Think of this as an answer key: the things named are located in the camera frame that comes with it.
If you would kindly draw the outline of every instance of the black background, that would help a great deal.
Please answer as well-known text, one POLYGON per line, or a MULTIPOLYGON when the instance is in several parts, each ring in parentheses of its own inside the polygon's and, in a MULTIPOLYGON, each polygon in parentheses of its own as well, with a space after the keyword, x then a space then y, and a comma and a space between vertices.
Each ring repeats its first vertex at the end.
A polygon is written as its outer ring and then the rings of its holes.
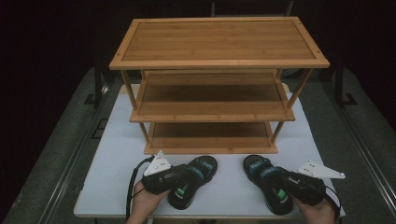
MULTIPOLYGON (((0 220, 83 76, 96 66, 107 80, 113 78, 107 67, 133 18, 210 16, 207 0, 142 2, 0 3, 0 220)), ((341 56, 394 129, 395 7, 389 0, 296 0, 291 12, 331 63, 341 56)), ((274 1, 217 4, 219 14, 258 14, 265 8, 279 10, 274 1)))

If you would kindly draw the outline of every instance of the white table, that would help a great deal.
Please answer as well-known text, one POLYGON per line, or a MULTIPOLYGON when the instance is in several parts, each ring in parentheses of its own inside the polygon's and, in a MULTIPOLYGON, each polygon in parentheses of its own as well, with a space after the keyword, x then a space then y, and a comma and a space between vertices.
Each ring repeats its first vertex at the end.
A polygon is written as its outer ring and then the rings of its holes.
MULTIPOLYGON (((144 155, 145 139, 137 123, 130 123, 131 103, 126 93, 120 92, 101 142, 95 153, 84 188, 79 194, 74 213, 77 217, 125 217, 126 193, 136 165, 149 157, 144 155)), ((276 145, 278 154, 263 155, 274 166, 296 171, 308 160, 323 164, 318 154, 308 121, 299 100, 293 106, 296 121, 286 122, 276 145)), ((212 181, 201 187, 186 210, 176 210, 163 200, 153 218, 302 218, 295 205, 286 216, 272 214, 265 204, 262 192, 244 173, 242 162, 248 154, 213 154, 219 167, 212 181)), ((200 155, 165 155, 173 165, 188 163, 200 155)), ((149 164, 143 165, 136 181, 149 164)), ((333 189, 330 179, 326 186, 333 189)))

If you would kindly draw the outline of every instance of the bamboo shelf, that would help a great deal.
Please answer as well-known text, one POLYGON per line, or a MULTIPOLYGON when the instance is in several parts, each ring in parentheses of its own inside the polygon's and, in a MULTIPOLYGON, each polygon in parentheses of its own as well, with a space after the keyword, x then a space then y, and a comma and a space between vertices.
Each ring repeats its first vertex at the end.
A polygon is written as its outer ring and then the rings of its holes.
POLYGON ((110 69, 121 70, 145 153, 207 154, 277 153, 310 73, 328 66, 298 18, 254 17, 133 20, 110 69), (284 68, 305 69, 289 99, 284 68), (142 73, 137 97, 131 69, 142 73))

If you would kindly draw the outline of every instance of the bottom shelf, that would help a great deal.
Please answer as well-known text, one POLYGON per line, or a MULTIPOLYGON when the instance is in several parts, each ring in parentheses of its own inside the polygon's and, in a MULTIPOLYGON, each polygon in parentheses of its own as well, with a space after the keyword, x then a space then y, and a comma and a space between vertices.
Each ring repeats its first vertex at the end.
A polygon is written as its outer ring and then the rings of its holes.
POLYGON ((274 154, 269 122, 151 123, 146 154, 274 154))

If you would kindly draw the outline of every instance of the hand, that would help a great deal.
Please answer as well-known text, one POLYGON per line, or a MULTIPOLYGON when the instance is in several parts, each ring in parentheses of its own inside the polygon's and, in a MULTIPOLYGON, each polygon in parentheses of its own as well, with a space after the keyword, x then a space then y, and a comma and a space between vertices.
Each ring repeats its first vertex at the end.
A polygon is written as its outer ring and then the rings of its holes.
MULTIPOLYGON (((141 181, 134 185, 134 193, 143 189, 144 186, 141 181)), ((163 192, 159 195, 152 194, 145 189, 137 193, 132 201, 132 212, 127 220, 127 224, 141 224, 146 218, 151 215, 158 207, 160 201, 169 194, 169 191, 163 192)))
POLYGON ((332 205, 327 200, 323 199, 321 203, 311 206, 301 202, 295 197, 292 198, 300 207, 300 211, 303 213, 307 224, 334 223, 335 212, 332 209, 332 205))

